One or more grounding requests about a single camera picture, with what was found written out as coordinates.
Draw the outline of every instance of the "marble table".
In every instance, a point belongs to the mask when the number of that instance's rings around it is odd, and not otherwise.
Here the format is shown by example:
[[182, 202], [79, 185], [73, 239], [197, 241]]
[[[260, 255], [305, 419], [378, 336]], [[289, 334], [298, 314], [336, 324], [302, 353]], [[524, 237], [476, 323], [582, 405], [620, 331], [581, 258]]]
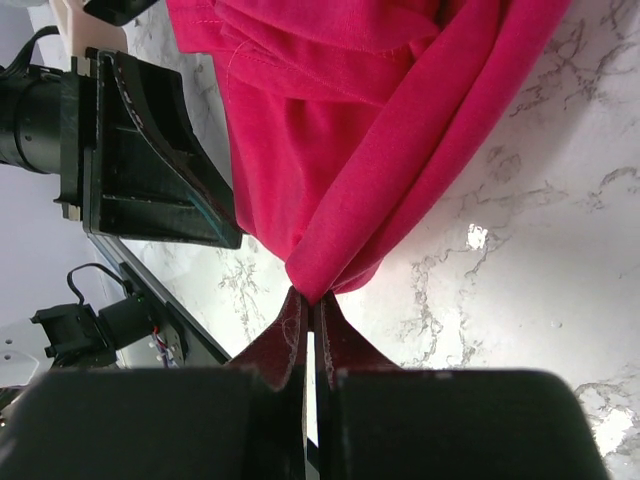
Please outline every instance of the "marble table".
[[[48, 13], [31, 14], [40, 26]], [[164, 4], [126, 29], [133, 54], [182, 73], [196, 134], [231, 181], [210, 58], [178, 52]], [[239, 251], [127, 245], [231, 354], [275, 318], [289, 286], [254, 238]], [[639, 293], [640, 2], [576, 0], [444, 198], [339, 301], [407, 368], [555, 372], [612, 476], [638, 479]]]

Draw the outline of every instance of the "wire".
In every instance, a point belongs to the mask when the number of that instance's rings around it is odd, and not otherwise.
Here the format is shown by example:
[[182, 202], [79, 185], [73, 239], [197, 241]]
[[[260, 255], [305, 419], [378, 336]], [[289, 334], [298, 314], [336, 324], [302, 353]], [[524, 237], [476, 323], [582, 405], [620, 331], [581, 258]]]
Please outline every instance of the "wire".
[[56, 26], [44, 27], [38, 30], [24, 47], [22, 47], [18, 55], [16, 55], [16, 58], [7, 68], [0, 67], [0, 80], [6, 80], [13, 75], [23, 76], [26, 74], [38, 40], [47, 35], [58, 35], [59, 33], [60, 31]]
[[76, 287], [75, 283], [73, 282], [73, 274], [78, 270], [82, 270], [84, 268], [89, 268], [89, 267], [94, 267], [94, 268], [97, 268], [98, 270], [101, 270], [105, 275], [109, 276], [112, 280], [114, 280], [119, 285], [121, 285], [122, 288], [124, 288], [127, 293], [131, 293], [129, 289], [129, 285], [127, 285], [127, 282], [125, 282], [123, 279], [121, 279], [119, 276], [117, 276], [115, 273], [113, 273], [104, 265], [101, 265], [99, 263], [85, 263], [84, 265], [80, 265], [79, 267], [76, 267], [73, 270], [71, 270], [69, 273], [67, 273], [67, 285], [69, 285], [69, 288], [74, 293], [74, 295], [78, 297], [78, 305], [80, 306], [84, 305], [85, 298], [84, 298], [84, 295], [82, 295], [82, 292], [78, 290], [78, 287]]

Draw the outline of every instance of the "red cloth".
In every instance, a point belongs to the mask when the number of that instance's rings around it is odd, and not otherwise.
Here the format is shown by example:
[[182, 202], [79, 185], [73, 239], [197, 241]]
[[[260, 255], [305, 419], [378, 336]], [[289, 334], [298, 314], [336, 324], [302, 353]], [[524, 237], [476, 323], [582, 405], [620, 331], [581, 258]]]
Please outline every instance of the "red cloth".
[[312, 303], [366, 283], [493, 128], [569, 0], [168, 0], [213, 56], [239, 224]]

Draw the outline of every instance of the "red fabric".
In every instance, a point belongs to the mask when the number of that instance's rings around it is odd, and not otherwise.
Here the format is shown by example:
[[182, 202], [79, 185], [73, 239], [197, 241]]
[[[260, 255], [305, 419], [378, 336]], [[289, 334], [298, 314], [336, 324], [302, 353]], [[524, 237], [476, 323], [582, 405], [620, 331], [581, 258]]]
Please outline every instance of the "red fabric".
[[310, 302], [368, 281], [469, 161], [569, 0], [169, 0], [213, 56], [238, 222]]

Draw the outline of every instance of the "white wall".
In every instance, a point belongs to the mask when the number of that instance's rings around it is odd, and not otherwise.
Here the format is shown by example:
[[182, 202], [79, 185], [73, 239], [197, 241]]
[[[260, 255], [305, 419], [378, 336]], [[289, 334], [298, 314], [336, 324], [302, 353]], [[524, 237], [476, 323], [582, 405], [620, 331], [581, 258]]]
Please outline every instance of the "white wall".
[[[32, 34], [27, 10], [0, 6], [0, 64], [6, 67]], [[82, 225], [64, 220], [53, 203], [59, 181], [0, 165], [0, 324], [76, 301], [67, 272], [99, 257]], [[96, 270], [78, 272], [76, 279], [94, 308], [111, 303], [107, 280]]]

